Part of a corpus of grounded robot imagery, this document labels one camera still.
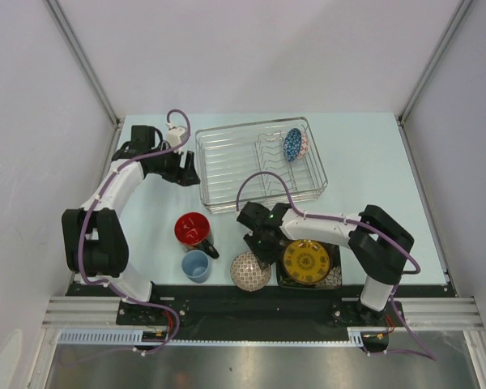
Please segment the metal wire dish rack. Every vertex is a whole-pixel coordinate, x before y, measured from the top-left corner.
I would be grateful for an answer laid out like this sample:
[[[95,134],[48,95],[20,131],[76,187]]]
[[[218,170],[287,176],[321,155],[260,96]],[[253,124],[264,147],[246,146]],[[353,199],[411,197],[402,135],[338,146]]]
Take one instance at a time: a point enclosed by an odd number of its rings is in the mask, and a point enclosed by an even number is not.
[[[309,150],[304,158],[287,162],[283,141],[292,128],[304,130]],[[250,175],[268,171],[283,179],[296,202],[317,199],[328,184],[308,119],[278,118],[217,126],[195,134],[197,171],[201,179],[199,197],[211,213],[232,212],[236,197],[240,205],[251,201],[267,207],[288,201],[283,186],[271,175]]]

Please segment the red patterned bowl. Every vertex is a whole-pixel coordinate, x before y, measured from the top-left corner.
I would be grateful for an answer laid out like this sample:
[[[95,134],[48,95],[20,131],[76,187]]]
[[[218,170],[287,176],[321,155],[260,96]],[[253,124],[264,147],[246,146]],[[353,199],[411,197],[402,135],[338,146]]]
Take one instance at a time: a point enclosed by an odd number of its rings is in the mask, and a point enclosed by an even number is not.
[[[271,279],[271,266],[261,268],[252,251],[239,254],[230,267],[232,282],[241,290],[255,292],[264,288]]]

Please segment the yellow round plate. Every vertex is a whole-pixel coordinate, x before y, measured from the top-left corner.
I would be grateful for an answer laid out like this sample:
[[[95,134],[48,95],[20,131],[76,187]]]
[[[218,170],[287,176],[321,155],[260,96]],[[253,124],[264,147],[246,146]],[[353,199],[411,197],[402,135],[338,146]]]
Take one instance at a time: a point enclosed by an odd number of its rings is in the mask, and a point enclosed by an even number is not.
[[[301,239],[291,242],[283,253],[283,269],[299,284],[316,284],[331,270],[331,257],[317,241]]]

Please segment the blue patterned bowl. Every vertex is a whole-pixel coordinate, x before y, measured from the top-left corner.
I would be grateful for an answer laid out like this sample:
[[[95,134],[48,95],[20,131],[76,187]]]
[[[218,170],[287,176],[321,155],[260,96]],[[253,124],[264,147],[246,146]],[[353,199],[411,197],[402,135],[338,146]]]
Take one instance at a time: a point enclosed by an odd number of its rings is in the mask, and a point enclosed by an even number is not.
[[[283,156],[287,162],[305,157],[309,150],[309,138],[304,130],[292,128],[284,138]]]

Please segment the black floral square plate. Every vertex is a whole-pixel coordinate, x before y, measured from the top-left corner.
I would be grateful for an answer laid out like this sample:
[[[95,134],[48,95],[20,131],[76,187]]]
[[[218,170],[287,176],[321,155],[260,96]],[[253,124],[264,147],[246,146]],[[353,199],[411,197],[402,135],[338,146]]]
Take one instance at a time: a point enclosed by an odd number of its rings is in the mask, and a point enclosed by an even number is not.
[[[328,276],[316,284],[299,284],[291,279],[283,268],[282,259],[278,261],[276,266],[275,276],[279,287],[289,289],[321,289],[321,290],[335,290],[342,285],[342,265],[340,258],[340,250],[337,245],[320,242],[331,257],[331,270]]]

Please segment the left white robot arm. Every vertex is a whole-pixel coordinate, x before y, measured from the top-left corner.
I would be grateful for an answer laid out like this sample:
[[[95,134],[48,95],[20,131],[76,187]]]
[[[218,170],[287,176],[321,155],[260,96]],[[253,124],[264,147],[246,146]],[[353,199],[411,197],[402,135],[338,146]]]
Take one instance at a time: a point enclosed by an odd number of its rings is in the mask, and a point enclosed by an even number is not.
[[[115,288],[126,300],[137,300],[135,315],[144,323],[157,322],[162,303],[151,296],[153,285],[129,263],[129,246],[119,216],[134,190],[149,174],[179,186],[200,183],[194,153],[184,151],[187,126],[168,127],[167,133],[149,125],[133,125],[130,139],[113,154],[109,171],[92,197],[62,214],[68,268],[88,285]]]

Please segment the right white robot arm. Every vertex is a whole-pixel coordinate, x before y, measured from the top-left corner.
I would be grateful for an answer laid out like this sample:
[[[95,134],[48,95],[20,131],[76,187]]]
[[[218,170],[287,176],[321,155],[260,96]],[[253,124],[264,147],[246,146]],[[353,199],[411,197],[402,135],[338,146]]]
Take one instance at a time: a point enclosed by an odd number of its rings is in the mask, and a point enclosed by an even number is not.
[[[249,230],[244,240],[259,266],[278,263],[298,284],[327,278],[335,263],[330,249],[349,249],[366,274],[357,314],[367,325],[385,318],[389,296],[402,278],[414,245],[413,236],[374,205],[345,217],[305,214],[286,203],[268,209],[248,202],[237,222]]]

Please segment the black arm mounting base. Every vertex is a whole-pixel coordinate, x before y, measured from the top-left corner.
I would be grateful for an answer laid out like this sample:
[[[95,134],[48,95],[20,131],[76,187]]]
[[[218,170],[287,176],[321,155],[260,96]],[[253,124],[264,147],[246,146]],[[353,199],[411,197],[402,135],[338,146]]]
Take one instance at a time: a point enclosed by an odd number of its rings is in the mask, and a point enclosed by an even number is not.
[[[359,285],[336,290],[268,286],[244,292],[235,286],[156,287],[152,302],[177,312],[178,340],[317,342],[344,340],[351,327],[383,329],[396,312],[407,314],[408,301],[423,307],[455,296],[451,285],[404,285],[396,293],[396,310],[367,314],[358,309]]]

